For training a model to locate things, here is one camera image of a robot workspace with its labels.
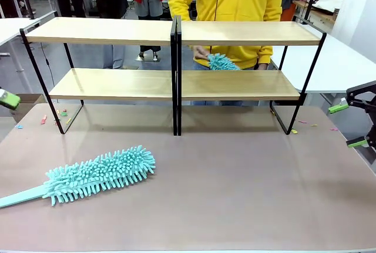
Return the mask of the person's right hand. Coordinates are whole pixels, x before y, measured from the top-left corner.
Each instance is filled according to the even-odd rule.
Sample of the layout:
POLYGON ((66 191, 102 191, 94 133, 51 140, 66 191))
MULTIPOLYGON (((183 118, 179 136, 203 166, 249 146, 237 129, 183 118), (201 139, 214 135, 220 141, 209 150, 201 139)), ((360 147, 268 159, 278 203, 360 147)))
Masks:
POLYGON ((193 46, 193 57, 195 59, 208 60, 210 52, 202 46, 193 46))

